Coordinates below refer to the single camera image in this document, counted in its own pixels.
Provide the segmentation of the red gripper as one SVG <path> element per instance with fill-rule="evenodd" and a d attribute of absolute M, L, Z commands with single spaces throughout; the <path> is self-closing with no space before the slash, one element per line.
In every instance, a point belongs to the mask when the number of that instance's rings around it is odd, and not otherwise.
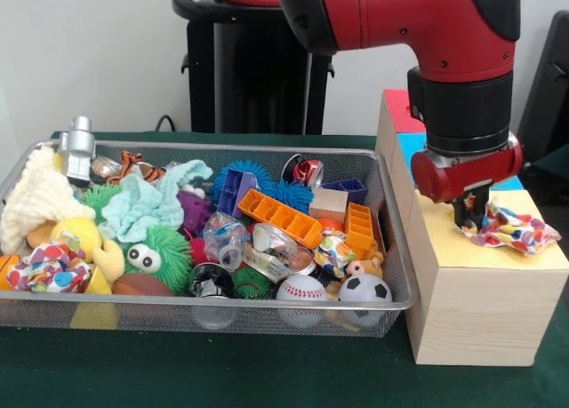
<path fill-rule="evenodd" d="M 452 202 L 458 228 L 483 227 L 490 187 L 514 177 L 523 162 L 518 143 L 481 156 L 441 156 L 431 150 L 413 154 L 411 171 L 416 188 L 434 203 Z M 472 221 L 470 191 L 474 197 Z"/>

